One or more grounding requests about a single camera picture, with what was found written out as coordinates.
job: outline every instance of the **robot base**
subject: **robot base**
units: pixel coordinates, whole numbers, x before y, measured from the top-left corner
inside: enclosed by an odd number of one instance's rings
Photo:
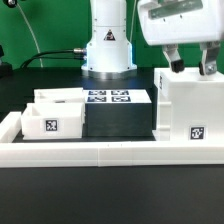
[[[83,76],[88,76],[97,79],[111,80],[111,79],[125,79],[137,75],[137,69],[130,69],[124,72],[94,72],[82,70]]]

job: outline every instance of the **small white box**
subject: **small white box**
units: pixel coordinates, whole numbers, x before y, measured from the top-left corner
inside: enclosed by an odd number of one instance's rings
[[[35,103],[75,103],[85,102],[83,88],[35,89]]]
[[[24,139],[81,138],[83,113],[83,103],[29,103],[21,117]]]

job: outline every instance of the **white block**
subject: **white block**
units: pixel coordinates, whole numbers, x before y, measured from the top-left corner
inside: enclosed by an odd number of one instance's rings
[[[27,140],[81,138],[83,103],[29,103],[21,121]]]
[[[224,76],[201,76],[198,68],[179,74],[156,69],[157,134],[160,140],[222,141],[224,139]]]
[[[21,112],[10,112],[0,123],[0,143],[11,143],[21,130]]]

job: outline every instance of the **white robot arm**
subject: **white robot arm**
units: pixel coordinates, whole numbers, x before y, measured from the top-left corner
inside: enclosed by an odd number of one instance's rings
[[[200,43],[202,75],[217,71],[216,59],[224,39],[223,0],[140,0],[138,13],[145,40],[162,45],[174,72],[184,70],[178,45]]]

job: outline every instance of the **white box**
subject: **white box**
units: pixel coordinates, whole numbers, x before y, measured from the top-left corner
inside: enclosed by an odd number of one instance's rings
[[[35,89],[35,103],[85,102],[83,88]]]
[[[157,140],[223,141],[224,76],[201,76],[198,68],[179,74],[155,69],[158,88]]]
[[[24,139],[81,138],[83,103],[29,103],[24,111]]]

